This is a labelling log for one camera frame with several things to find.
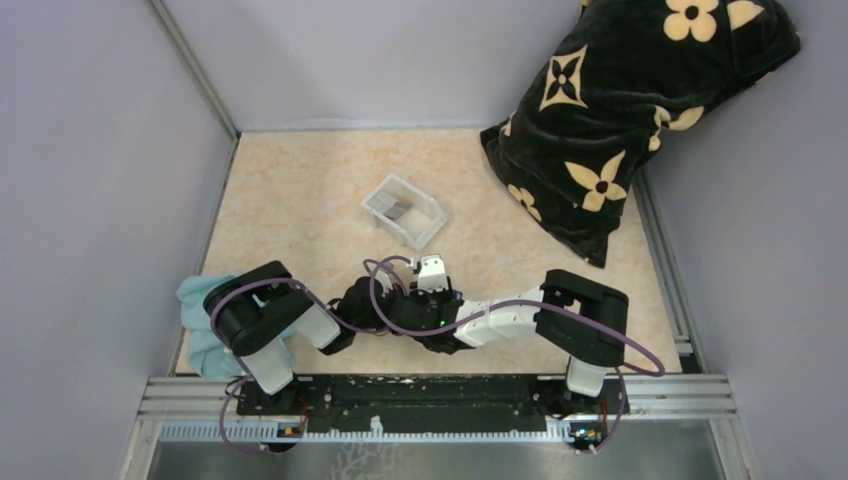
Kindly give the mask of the white plastic card box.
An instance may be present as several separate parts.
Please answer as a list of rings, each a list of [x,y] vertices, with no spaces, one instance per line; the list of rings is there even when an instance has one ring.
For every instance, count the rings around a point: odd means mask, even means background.
[[[396,174],[383,179],[360,205],[375,228],[415,251],[422,251],[449,220],[434,197]]]

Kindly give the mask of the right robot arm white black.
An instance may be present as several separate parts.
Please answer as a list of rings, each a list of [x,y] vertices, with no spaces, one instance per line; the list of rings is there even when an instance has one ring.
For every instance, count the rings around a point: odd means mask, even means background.
[[[415,262],[407,292],[369,287],[375,313],[390,330],[445,354],[493,342],[540,337],[566,352],[563,398],[576,412],[602,398],[608,370],[624,363],[628,296],[574,273],[552,269],[512,297],[473,301],[453,289],[438,255]]]

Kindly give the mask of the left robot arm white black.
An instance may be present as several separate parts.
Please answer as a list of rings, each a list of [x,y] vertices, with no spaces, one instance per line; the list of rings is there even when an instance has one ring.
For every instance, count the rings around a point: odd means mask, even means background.
[[[358,333],[386,333],[361,277],[340,299],[323,303],[278,260],[213,288],[203,301],[212,333],[261,388],[260,399],[277,414],[300,399],[292,362],[284,355],[286,334],[299,335],[325,355],[352,345]]]

